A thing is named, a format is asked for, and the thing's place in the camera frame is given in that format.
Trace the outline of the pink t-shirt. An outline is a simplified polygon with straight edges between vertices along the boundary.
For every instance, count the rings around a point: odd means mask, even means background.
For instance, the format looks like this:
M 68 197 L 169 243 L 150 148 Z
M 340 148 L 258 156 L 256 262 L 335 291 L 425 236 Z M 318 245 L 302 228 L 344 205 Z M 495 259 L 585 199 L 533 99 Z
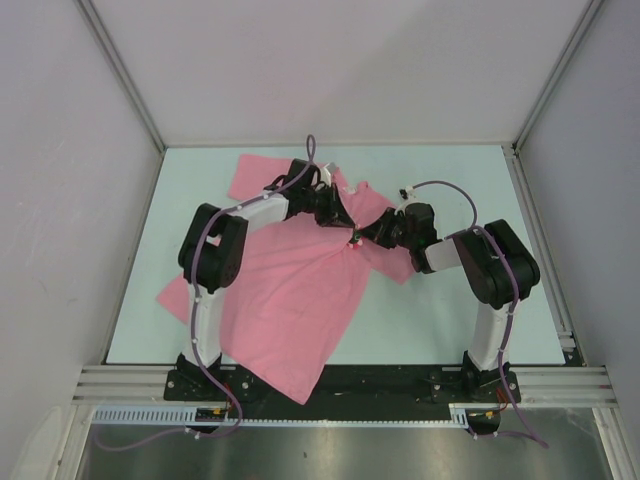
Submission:
M 349 326 L 369 275 L 398 284 L 414 273 L 403 249 L 347 228 L 320 227 L 309 214 L 249 234 L 241 269 L 225 289 L 222 351 L 291 400 L 305 404 Z

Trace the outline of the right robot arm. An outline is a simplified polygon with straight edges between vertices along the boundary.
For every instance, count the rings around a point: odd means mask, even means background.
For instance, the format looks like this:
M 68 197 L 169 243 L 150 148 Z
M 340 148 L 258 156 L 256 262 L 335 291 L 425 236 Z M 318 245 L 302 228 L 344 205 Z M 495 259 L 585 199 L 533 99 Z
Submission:
M 359 236 L 385 249 L 408 251 L 422 274 L 460 267 L 478 301 L 470 348 L 457 372 L 436 371 L 431 389 L 444 387 L 448 401 L 517 403 L 521 400 L 507 352 L 515 310 L 540 282 L 539 266 L 504 220 L 472 226 L 446 238 L 438 236 L 431 205 L 408 203 L 388 208 Z

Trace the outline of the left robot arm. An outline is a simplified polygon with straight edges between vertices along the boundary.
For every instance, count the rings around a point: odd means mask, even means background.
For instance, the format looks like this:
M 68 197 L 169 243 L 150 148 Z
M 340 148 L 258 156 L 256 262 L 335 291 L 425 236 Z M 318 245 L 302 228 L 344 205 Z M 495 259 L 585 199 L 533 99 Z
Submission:
M 216 370 L 224 290 L 240 272 L 248 235 L 301 213 L 313 215 L 323 227 L 353 225 L 339 199 L 336 172 L 333 163 L 293 159 L 288 171 L 258 194 L 227 208 L 203 203 L 196 209 L 178 254 L 189 298 L 189 343 L 177 368 L 192 366 L 185 385 L 197 398 L 210 399 L 223 387 Z

